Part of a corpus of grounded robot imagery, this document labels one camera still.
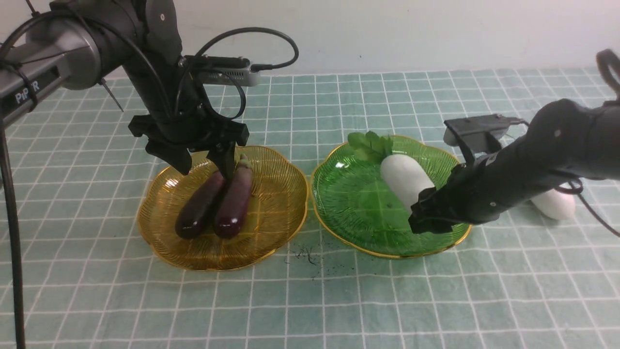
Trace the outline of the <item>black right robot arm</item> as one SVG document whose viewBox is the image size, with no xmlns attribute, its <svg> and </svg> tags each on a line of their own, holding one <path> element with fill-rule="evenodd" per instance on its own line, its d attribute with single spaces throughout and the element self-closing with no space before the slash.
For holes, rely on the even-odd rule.
<svg viewBox="0 0 620 349">
<path fill-rule="evenodd" d="M 568 99 L 550 102 L 529 123 L 525 135 L 503 147 L 490 133 L 492 151 L 475 158 L 452 122 L 446 126 L 465 163 L 447 183 L 420 193 L 412 205 L 414 234 L 446 234 L 457 224 L 493 222 L 503 212 L 581 177 L 619 179 L 620 108 L 607 101 L 585 108 Z"/>
</svg>

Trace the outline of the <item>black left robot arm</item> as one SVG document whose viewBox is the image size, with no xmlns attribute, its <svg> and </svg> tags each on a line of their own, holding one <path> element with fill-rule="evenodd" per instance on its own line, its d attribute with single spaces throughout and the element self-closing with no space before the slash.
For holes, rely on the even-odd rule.
<svg viewBox="0 0 620 349">
<path fill-rule="evenodd" d="M 146 137 L 146 152 L 187 175 L 191 153 L 207 157 L 225 178 L 248 128 L 215 111 L 199 73 L 224 74 L 218 61 L 181 54 L 171 0 L 54 0 L 46 13 L 20 25 L 1 46 L 1 128 L 58 88 L 103 84 L 122 68 L 146 108 L 128 125 Z"/>
</svg>

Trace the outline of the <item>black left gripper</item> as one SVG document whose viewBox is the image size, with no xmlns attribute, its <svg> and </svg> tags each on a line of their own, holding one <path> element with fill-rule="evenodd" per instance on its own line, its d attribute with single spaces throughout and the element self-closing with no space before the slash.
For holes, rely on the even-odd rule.
<svg viewBox="0 0 620 349">
<path fill-rule="evenodd" d="M 207 158 L 215 164 L 224 179 L 235 172 L 235 144 L 246 145 L 246 124 L 217 117 L 199 109 L 190 115 L 170 116 L 162 104 L 148 104 L 146 115 L 135 115 L 128 128 L 137 138 L 146 137 L 149 155 L 166 162 L 186 176 L 192 170 L 188 149 L 209 150 Z"/>
</svg>

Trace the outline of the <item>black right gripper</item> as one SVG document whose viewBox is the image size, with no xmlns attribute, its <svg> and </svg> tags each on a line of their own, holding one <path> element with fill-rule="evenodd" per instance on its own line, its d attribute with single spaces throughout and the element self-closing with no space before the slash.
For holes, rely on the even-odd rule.
<svg viewBox="0 0 620 349">
<path fill-rule="evenodd" d="M 471 227 L 466 213 L 467 201 L 473 190 L 465 187 L 436 187 L 423 190 L 418 201 L 410 206 L 409 226 L 413 234 L 432 233 L 442 235 L 452 232 L 456 226 Z"/>
</svg>

